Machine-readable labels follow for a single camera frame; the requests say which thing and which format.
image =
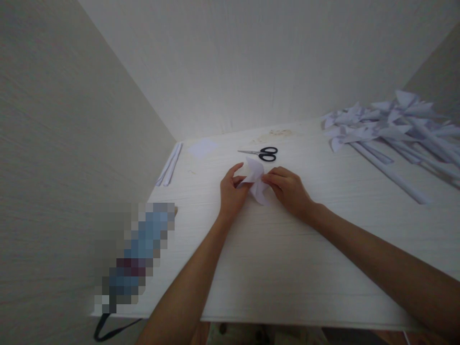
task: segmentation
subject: scissors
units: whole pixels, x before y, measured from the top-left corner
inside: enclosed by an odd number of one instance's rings
[[[278,152],[278,149],[274,147],[266,147],[266,148],[261,149],[260,151],[240,151],[238,150],[238,152],[258,154],[259,158],[263,161],[276,161],[275,153]]]

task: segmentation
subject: table surface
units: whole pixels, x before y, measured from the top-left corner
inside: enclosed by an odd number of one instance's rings
[[[267,172],[297,173],[313,200],[333,212],[460,278],[460,185],[429,168],[395,159],[391,166],[434,199],[419,205],[346,145],[333,153],[320,119],[210,137],[218,148],[201,160],[184,142],[172,182],[155,187],[149,202],[178,207],[168,249],[139,297],[132,316],[148,317],[207,234],[219,210],[219,182],[234,164],[257,156],[237,150],[279,149]],[[247,172],[247,164],[240,170]],[[204,321],[307,324],[371,329],[420,327],[402,308],[312,228],[288,214],[271,189],[269,206],[249,196],[229,233],[203,312]]]

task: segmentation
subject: person's left hand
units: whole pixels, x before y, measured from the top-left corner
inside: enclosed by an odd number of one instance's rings
[[[246,176],[233,177],[233,174],[242,166],[243,163],[234,165],[220,182],[219,216],[231,221],[236,218],[243,207],[249,189],[253,185],[252,183],[244,183],[240,188],[236,189],[240,182],[246,178]]]

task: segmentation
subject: strap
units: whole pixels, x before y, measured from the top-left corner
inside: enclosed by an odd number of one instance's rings
[[[129,325],[125,326],[125,327],[120,327],[120,328],[117,328],[113,331],[110,331],[109,333],[107,333],[106,335],[104,335],[102,338],[99,337],[99,333],[101,333],[101,330],[102,328],[104,327],[105,325],[105,322],[107,321],[107,319],[109,318],[110,316],[110,313],[104,313],[102,314],[100,320],[99,320],[99,323],[97,324],[96,326],[96,331],[94,332],[94,340],[97,341],[98,343],[102,343],[110,338],[113,338],[114,336],[116,336],[118,333],[120,333],[121,331],[125,330],[126,328],[128,327],[131,327],[133,324],[135,323],[138,323],[139,321],[141,321],[142,319],[137,319],[136,321],[130,323]]]

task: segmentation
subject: hand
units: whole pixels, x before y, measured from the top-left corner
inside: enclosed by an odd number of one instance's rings
[[[308,195],[299,176],[286,168],[277,167],[262,175],[261,179],[272,187],[278,200],[290,213],[309,222],[317,204]]]
[[[240,182],[246,178],[246,176],[233,177],[233,174],[242,166],[243,163],[234,165],[220,182],[219,216],[230,221],[233,221],[238,215],[244,205],[249,189],[253,185],[252,183],[244,183],[240,188],[236,189]]]

